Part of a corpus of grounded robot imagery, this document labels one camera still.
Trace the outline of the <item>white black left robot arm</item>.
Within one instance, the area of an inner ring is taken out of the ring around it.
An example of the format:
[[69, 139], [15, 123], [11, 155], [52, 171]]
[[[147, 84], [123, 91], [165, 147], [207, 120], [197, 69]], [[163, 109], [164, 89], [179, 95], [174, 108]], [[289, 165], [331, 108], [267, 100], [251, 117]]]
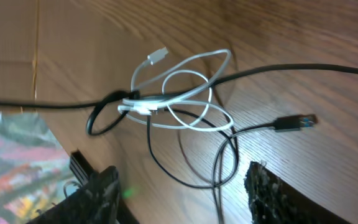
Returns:
[[70, 170], [78, 191], [68, 197], [69, 223], [136, 224], [139, 221], [121, 196], [119, 173], [115, 166], [96, 171], [77, 150], [70, 155]]

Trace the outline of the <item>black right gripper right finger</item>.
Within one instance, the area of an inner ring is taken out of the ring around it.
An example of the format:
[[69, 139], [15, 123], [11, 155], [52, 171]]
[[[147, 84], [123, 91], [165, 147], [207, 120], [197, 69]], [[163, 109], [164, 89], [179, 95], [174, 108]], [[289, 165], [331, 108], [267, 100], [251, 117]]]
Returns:
[[252, 161], [244, 179], [253, 224], [349, 224]]

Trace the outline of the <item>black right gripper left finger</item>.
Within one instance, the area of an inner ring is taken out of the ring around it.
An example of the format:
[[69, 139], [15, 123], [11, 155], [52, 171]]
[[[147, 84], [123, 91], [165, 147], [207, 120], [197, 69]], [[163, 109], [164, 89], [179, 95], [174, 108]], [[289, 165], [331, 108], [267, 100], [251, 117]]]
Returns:
[[119, 193], [119, 173], [109, 166], [28, 224], [116, 224]]

